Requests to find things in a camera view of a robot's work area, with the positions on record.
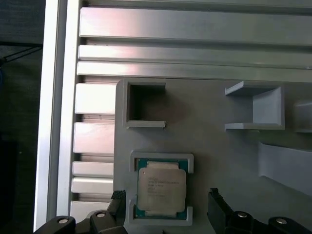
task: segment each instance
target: aluminum slot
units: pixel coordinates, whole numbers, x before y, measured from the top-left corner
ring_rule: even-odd
[[[312,68],[312,55],[298,52],[243,51],[233,49],[172,48],[150,46],[81,45],[79,59],[88,61],[162,62],[274,68]]]
[[[113,178],[114,164],[105,162],[74,162],[73,176]]]
[[[113,194],[112,178],[74,177],[72,192],[77,194]]]
[[[80,61],[78,75],[312,82],[311,70],[139,62]]]
[[[87,38],[312,45],[309,16],[93,7],[80,13],[79,34]]]
[[[110,123],[75,123],[74,152],[113,156],[114,132]]]
[[[115,114],[116,84],[76,85],[76,114]]]

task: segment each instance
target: gray 3d-printed tray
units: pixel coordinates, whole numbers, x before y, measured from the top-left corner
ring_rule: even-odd
[[[162,88],[149,86],[153,83],[161,83]],[[255,124],[253,96],[260,93],[225,95],[226,89],[238,83],[145,78],[118,83],[114,190],[126,190],[128,207],[133,205],[130,200],[135,201],[137,194],[137,172],[130,170],[133,150],[194,155],[194,173],[187,178],[187,200],[193,207],[193,225],[145,226],[126,220],[130,234],[161,233],[163,230],[168,234],[213,234],[206,215],[210,187],[219,188],[233,210],[246,211],[262,222],[282,215],[312,229],[312,198],[258,174],[260,141],[289,148],[312,146],[312,138],[297,134],[294,128],[294,105],[300,100],[312,99],[312,84],[265,84],[272,86],[271,90],[283,89],[281,95],[272,99],[273,104],[281,103],[276,113],[284,113],[280,116],[282,119],[276,118],[278,115],[274,118],[278,125],[284,125],[279,130],[272,131],[266,126],[258,128],[260,131],[255,130],[257,128],[225,130],[228,123]],[[132,98],[126,92],[131,89],[129,84],[142,85],[133,89],[138,93]],[[256,81],[249,84],[262,85]],[[262,107],[263,112],[271,110]],[[127,125],[128,120],[134,121],[131,122],[133,125]]]

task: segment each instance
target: gray plastic panel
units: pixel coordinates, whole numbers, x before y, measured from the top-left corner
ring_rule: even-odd
[[[144,82],[155,82],[144,79]],[[135,197],[137,177],[129,171],[131,152],[182,152],[194,155],[194,174],[189,176],[187,197],[193,206],[192,227],[155,227],[129,223],[129,234],[137,233],[209,233],[214,231],[207,218],[207,194],[219,188],[234,210],[243,210],[262,222],[272,216],[287,216],[312,229],[312,198],[258,174],[258,141],[267,144],[312,145],[312,139],[294,134],[293,105],[312,99],[312,84],[274,83],[285,92],[285,131],[224,131],[224,124],[247,121],[252,112],[249,98],[233,101],[224,95],[235,81],[160,79],[166,82],[165,103],[150,103],[150,110],[166,120],[161,128],[130,128],[122,125],[123,85],[117,85],[114,190],[125,189]]]
[[[259,144],[259,176],[312,196],[312,151]]]

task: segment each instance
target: square slot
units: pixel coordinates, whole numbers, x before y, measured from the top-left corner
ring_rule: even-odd
[[[124,125],[129,127],[159,127],[166,123],[161,119],[161,109],[166,98],[164,82],[125,81],[127,97]]]
[[[265,82],[243,81],[225,90],[226,96],[250,98],[252,118],[248,122],[227,123],[225,129],[284,130],[283,87]]]

